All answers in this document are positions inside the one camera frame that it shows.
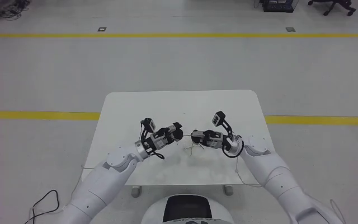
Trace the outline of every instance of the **robotic hand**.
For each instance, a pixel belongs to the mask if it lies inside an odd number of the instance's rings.
[[[210,148],[221,148],[227,157],[236,158],[244,149],[244,141],[241,136],[233,134],[233,130],[229,123],[226,122],[225,117],[226,115],[219,111],[215,114],[212,122],[215,127],[223,126],[227,131],[227,135],[213,130],[194,130],[191,133],[191,140],[194,144],[202,144]]]
[[[215,114],[212,122],[216,127],[222,125],[228,134],[223,135],[221,132],[213,130],[194,130],[191,133],[193,143],[201,143],[211,148],[221,148],[223,153],[230,158],[241,155],[259,184],[270,192],[283,207],[290,223],[342,224],[333,210],[303,192],[288,165],[276,152],[266,148],[264,139],[251,136],[250,144],[244,145],[241,136],[233,135],[222,111]]]
[[[138,162],[151,155],[164,159],[157,151],[183,137],[182,125],[178,122],[157,132],[154,132],[156,126],[150,118],[142,120],[141,126],[144,130],[139,141],[108,153],[107,159],[88,174],[60,214],[58,224],[90,223],[116,197]]]

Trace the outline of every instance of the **wire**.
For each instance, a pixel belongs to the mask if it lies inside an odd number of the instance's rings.
[[[187,150],[188,148],[190,148],[190,156],[192,156],[192,148],[193,148],[193,146],[194,146],[194,143],[193,143],[193,144],[191,144],[191,147],[187,147],[187,148],[185,148],[186,150]]]
[[[261,3],[260,3],[260,0],[258,0],[257,6],[255,6],[255,2],[256,2],[256,0],[253,1],[253,7],[254,7],[254,8],[258,8],[258,6],[261,4]]]
[[[138,140],[140,140],[140,136],[142,135],[142,130],[143,130],[143,124],[140,124],[140,132],[139,132],[139,138]]]
[[[261,187],[265,186],[265,185],[269,182],[269,177],[270,177],[270,175],[272,174],[272,172],[274,172],[274,171],[275,171],[276,169],[278,169],[278,168],[284,168],[284,169],[287,169],[287,170],[290,171],[290,169],[288,169],[288,168],[285,167],[285,166],[278,166],[278,167],[274,168],[274,169],[268,174],[268,176],[267,176],[267,178],[266,178],[266,180],[265,180],[263,186],[262,186],[261,184],[247,184],[247,183],[245,183],[245,182],[242,180],[242,178],[241,178],[241,176],[240,176],[240,174],[239,174],[239,170],[238,170],[238,167],[237,167],[237,166],[238,166],[238,160],[239,160],[239,157],[236,158],[236,169],[235,169],[235,172],[237,173],[237,175],[239,176],[241,182],[242,182],[244,185],[252,186],[252,187],[254,187],[254,188],[261,188]],[[307,194],[307,193],[305,193],[305,194],[308,195],[308,196],[309,196],[310,198],[312,198],[313,200],[317,200],[317,199],[313,198],[311,195],[309,195],[309,194]],[[343,224],[346,224],[346,223],[347,223],[347,222],[346,222],[346,219],[345,219],[345,217],[344,217],[342,211],[340,210],[339,206],[337,205],[337,203],[336,203],[333,199],[330,199],[330,200],[329,200],[329,203],[331,204],[332,210],[334,211],[334,213],[336,214],[336,216],[341,220],[341,222],[343,222]]]
[[[240,176],[240,174],[239,174],[239,170],[238,170],[238,168],[237,168],[238,161],[239,161],[239,157],[236,158],[236,169],[235,169],[235,172],[236,172],[237,175],[239,176],[241,182],[242,182],[244,185],[247,185],[247,186],[252,186],[252,187],[254,187],[254,188],[261,188],[261,187],[262,187],[261,184],[246,184],[246,183],[242,180],[242,178],[241,178],[241,176]]]
[[[54,209],[54,210],[51,210],[51,211],[48,211],[48,212],[43,212],[43,213],[40,213],[40,214],[37,214],[35,215],[35,206],[37,204],[39,204],[44,198],[46,198],[47,195],[49,195],[51,192],[55,192],[56,194],[56,200],[57,200],[57,207]],[[58,192],[57,190],[50,190],[49,192],[47,192],[47,194],[45,194],[45,196],[43,196],[40,200],[38,200],[33,206],[32,206],[32,218],[30,218],[29,220],[27,220],[24,224],[27,224],[29,221],[32,220],[32,224],[35,224],[35,218],[38,217],[38,216],[42,216],[44,214],[47,214],[47,213],[51,213],[51,212],[54,212],[56,211],[58,208],[60,207],[60,201],[58,199]]]
[[[338,217],[344,224],[346,224],[346,219],[345,219],[345,217],[343,216],[343,214],[342,214],[340,208],[338,207],[337,203],[336,203],[333,199],[329,200],[329,203],[331,204],[331,207],[332,207],[333,211],[335,212],[335,214],[337,215],[337,217]],[[337,211],[336,211],[336,209],[335,209],[335,206],[337,207],[338,211],[340,212],[340,215],[341,215],[342,219],[339,217],[339,215],[338,215],[338,213],[337,213]]]
[[[224,155],[226,155],[226,156],[229,157],[229,158],[237,158],[237,157],[239,157],[239,155],[242,153],[242,151],[243,151],[243,149],[244,149],[244,145],[245,145],[245,144],[244,144],[244,140],[241,140],[241,149],[240,149],[239,153],[238,153],[237,155],[235,155],[235,156],[231,156],[231,155],[227,154],[227,153],[225,152],[224,148],[222,148],[222,151],[223,151]]]
[[[203,150],[205,150],[204,148],[203,148],[203,146],[199,143],[199,146],[203,149]]]

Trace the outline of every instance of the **gray floor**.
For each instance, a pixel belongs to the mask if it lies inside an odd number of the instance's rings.
[[[0,210],[2,223],[22,223],[29,208],[50,189],[57,189],[61,207],[81,174],[96,122],[1,120]],[[358,202],[356,161],[358,127],[269,125],[276,151],[284,158],[297,181],[310,195],[329,205],[334,199],[347,220],[355,223]],[[178,193],[211,197],[229,209],[237,223],[287,223],[288,219],[263,189],[235,186],[227,197],[220,186],[144,187],[140,198],[125,187],[92,223],[139,223],[155,201]],[[55,206],[48,198],[40,209]],[[38,219],[51,223],[56,215]]]
[[[358,12],[300,1],[294,13],[263,13],[248,0],[33,1],[1,33],[118,32],[357,33]],[[0,110],[99,112],[120,91],[251,89],[265,115],[358,116],[355,38],[331,39],[0,39]],[[0,120],[0,223],[24,223],[50,189],[61,204],[81,174],[96,121]],[[277,152],[309,194],[334,199],[348,223],[358,206],[358,127],[269,125]],[[263,189],[235,186],[125,187],[92,223],[139,223],[155,201],[201,193],[237,223],[287,223]],[[48,198],[40,206],[54,206]],[[53,223],[56,215],[37,223]]]

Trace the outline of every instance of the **white cable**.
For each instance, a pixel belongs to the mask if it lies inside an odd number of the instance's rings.
[[[237,175],[239,176],[241,182],[242,182],[244,185],[247,185],[247,186],[252,186],[252,187],[254,187],[254,188],[261,188],[261,187],[262,187],[261,184],[246,184],[246,183],[242,180],[242,178],[241,178],[241,176],[240,176],[240,174],[239,174],[239,170],[238,170],[238,168],[237,168],[237,163],[238,163],[238,161],[239,161],[239,157],[236,158],[236,169],[235,169],[235,172],[236,172]]]

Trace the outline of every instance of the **black cable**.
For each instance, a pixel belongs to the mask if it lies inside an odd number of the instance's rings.
[[[140,132],[139,132],[139,139],[140,140],[140,136],[142,135],[142,130],[143,130],[143,124],[141,123],[140,124]]]
[[[236,158],[236,157],[238,157],[238,156],[241,154],[242,150],[244,149],[244,140],[241,140],[241,144],[242,144],[242,147],[241,147],[241,149],[240,149],[240,151],[239,151],[239,153],[238,153],[237,155],[235,155],[235,156],[230,156],[230,155],[228,155],[228,154],[225,152],[224,148],[222,148],[224,155],[226,155],[226,156],[229,157],[229,158]]]
[[[55,192],[55,193],[56,193],[56,200],[57,200],[57,207],[56,207],[56,209],[35,215],[35,210],[34,210],[35,206],[36,206],[38,203],[40,203],[44,198],[46,198],[46,196],[49,195],[51,192]],[[58,199],[58,192],[57,192],[57,190],[50,190],[49,192],[47,192],[47,194],[45,194],[45,196],[43,196],[43,198],[41,198],[40,200],[38,200],[38,201],[32,206],[32,216],[33,216],[33,217],[32,217],[31,219],[27,220],[24,224],[27,224],[27,223],[28,223],[29,221],[31,221],[31,220],[32,220],[32,224],[35,224],[35,218],[36,218],[36,217],[42,216],[43,214],[47,214],[47,213],[54,212],[54,211],[56,211],[59,207],[60,207],[60,201],[59,201],[59,199]]]
[[[199,143],[199,146],[203,149],[203,150],[205,150],[204,148],[203,148],[203,146]]]
[[[162,160],[165,159],[165,157],[164,157],[162,154],[158,153],[158,152],[153,151],[152,153],[153,153],[153,155],[158,156],[158,157],[161,158]]]
[[[254,8],[258,8],[258,6],[261,4],[261,3],[260,3],[260,0],[258,0],[258,4],[257,4],[256,7],[255,7],[255,2],[256,2],[256,0],[253,1],[253,7],[254,7]]]

